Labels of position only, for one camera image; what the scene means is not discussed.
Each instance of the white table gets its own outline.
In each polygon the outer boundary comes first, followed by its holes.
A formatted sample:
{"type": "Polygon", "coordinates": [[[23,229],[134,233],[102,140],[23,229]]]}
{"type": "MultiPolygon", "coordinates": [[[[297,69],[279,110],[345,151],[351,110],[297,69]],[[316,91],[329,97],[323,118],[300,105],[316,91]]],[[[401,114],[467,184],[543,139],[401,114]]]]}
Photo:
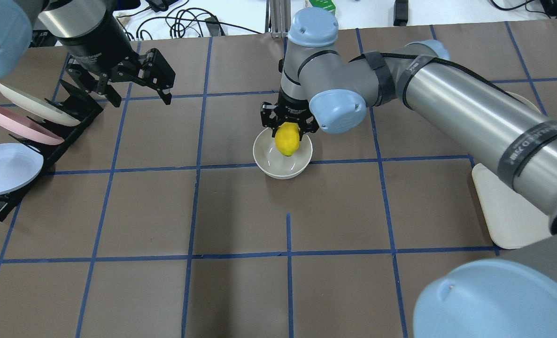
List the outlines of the white table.
{"type": "MultiPolygon", "coordinates": [[[[495,1],[501,7],[513,7],[522,3],[523,0],[495,1]]],[[[170,10],[184,2],[185,0],[181,0],[173,4],[170,10]]],[[[337,20],[339,28],[342,30],[393,25],[394,0],[333,0],[333,2],[337,7],[337,20]]],[[[116,11],[115,15],[135,13],[146,7],[147,3],[143,0],[141,7],[130,11],[116,11]]],[[[244,26],[255,31],[264,30],[266,0],[189,0],[183,8],[190,7],[207,9],[221,22],[244,26]]],[[[304,0],[291,1],[291,15],[295,15],[302,8],[304,8],[304,0]]],[[[539,0],[528,4],[527,8],[542,10],[539,0]]],[[[547,19],[546,15],[529,13],[524,8],[501,11],[493,7],[489,0],[410,0],[409,11],[409,26],[547,19]]],[[[145,11],[131,17],[125,25],[127,30],[134,35],[141,22],[154,16],[165,16],[167,13],[169,11],[158,13],[154,13],[152,10],[145,11]]],[[[209,36],[203,23],[202,27],[205,36],[209,36]]],[[[163,19],[152,20],[146,23],[143,29],[150,32],[154,39],[170,38],[169,28],[163,19]]],[[[230,26],[223,26],[223,29],[227,35],[252,34],[230,26]]],[[[197,36],[194,30],[187,30],[187,32],[186,37],[197,36]]],[[[145,40],[149,40],[147,34],[145,34],[145,40]]]]}

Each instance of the black plate rack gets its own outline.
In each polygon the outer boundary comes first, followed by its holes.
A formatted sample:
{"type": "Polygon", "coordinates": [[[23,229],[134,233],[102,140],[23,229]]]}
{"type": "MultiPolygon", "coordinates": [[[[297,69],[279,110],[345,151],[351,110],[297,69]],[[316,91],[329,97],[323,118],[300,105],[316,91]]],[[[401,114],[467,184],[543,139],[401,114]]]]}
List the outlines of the black plate rack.
{"type": "Polygon", "coordinates": [[[29,184],[26,184],[26,186],[23,186],[18,190],[0,195],[0,221],[5,220],[9,213],[21,202],[23,197],[29,192],[34,184],[55,162],[61,158],[63,154],[65,154],[70,145],[72,145],[72,143],[74,143],[74,141],[82,135],[85,129],[92,124],[97,115],[103,111],[103,108],[101,108],[101,106],[93,98],[82,90],[64,80],[60,80],[60,83],[70,96],[62,103],[53,103],[49,100],[47,100],[47,102],[76,118],[80,121],[80,124],[74,127],[68,127],[47,120],[40,122],[32,120],[64,139],[61,144],[56,146],[48,146],[46,144],[36,143],[29,139],[17,138],[11,134],[9,135],[31,150],[41,154],[44,158],[44,163],[39,174],[29,184]]]}

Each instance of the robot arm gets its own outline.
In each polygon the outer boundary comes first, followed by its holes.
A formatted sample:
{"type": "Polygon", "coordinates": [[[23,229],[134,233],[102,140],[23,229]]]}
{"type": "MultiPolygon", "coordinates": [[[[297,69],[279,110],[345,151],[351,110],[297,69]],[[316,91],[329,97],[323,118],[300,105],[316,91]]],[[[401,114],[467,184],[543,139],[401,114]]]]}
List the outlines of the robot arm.
{"type": "MultiPolygon", "coordinates": [[[[288,37],[278,103],[261,110],[273,136],[285,122],[300,136],[345,132],[366,107],[397,97],[549,215],[557,234],[557,121],[444,60],[435,40],[345,63],[334,47],[336,19],[317,8],[297,13],[288,37]]],[[[557,337],[557,235],[431,283],[416,303],[414,336],[557,337]]]]}
{"type": "Polygon", "coordinates": [[[547,214],[557,233],[557,121],[445,60],[436,40],[345,63],[334,46],[337,21],[318,8],[297,13],[288,37],[278,103],[264,103],[263,125],[342,133],[362,122],[366,107],[397,97],[547,214]]]}
{"type": "Polygon", "coordinates": [[[0,0],[0,78],[28,48],[38,16],[70,51],[66,71],[79,88],[119,107],[121,97],[109,83],[132,81],[156,90],[169,105],[175,72],[157,49],[133,51],[112,9],[109,0],[0,0]]]}

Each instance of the light blue joint cap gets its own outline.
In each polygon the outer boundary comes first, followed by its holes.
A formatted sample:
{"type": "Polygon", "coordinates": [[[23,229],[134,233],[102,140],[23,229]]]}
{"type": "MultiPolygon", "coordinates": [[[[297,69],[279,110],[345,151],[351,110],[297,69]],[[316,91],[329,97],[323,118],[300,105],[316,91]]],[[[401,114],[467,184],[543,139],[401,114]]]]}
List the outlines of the light blue joint cap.
{"type": "Polygon", "coordinates": [[[32,24],[14,0],[0,0],[0,78],[9,74],[32,39],[32,24]]]}
{"type": "Polygon", "coordinates": [[[557,283],[513,261],[467,263],[422,291],[414,336],[557,337],[557,283]]]}
{"type": "Polygon", "coordinates": [[[310,100],[310,111],[324,132],[343,133],[364,120],[366,102],[357,92],[331,89],[310,100]]]}
{"type": "Polygon", "coordinates": [[[322,8],[310,7],[295,14],[287,37],[296,45],[324,47],[337,41],[338,30],[335,15],[322,8]]]}
{"type": "Polygon", "coordinates": [[[408,45],[412,45],[413,43],[425,45],[431,48],[435,52],[435,54],[437,54],[438,58],[448,60],[448,61],[450,60],[450,52],[448,52],[446,47],[439,40],[416,41],[416,42],[408,43],[408,45]]]}

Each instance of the lemon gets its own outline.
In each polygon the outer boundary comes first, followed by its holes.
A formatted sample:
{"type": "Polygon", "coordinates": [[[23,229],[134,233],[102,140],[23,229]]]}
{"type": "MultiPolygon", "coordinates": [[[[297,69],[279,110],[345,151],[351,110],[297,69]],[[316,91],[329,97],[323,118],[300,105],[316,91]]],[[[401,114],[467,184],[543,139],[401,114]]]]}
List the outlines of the lemon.
{"type": "Polygon", "coordinates": [[[274,144],[284,156],[291,156],[300,148],[300,128],[297,123],[285,122],[274,135],[274,144]]]}

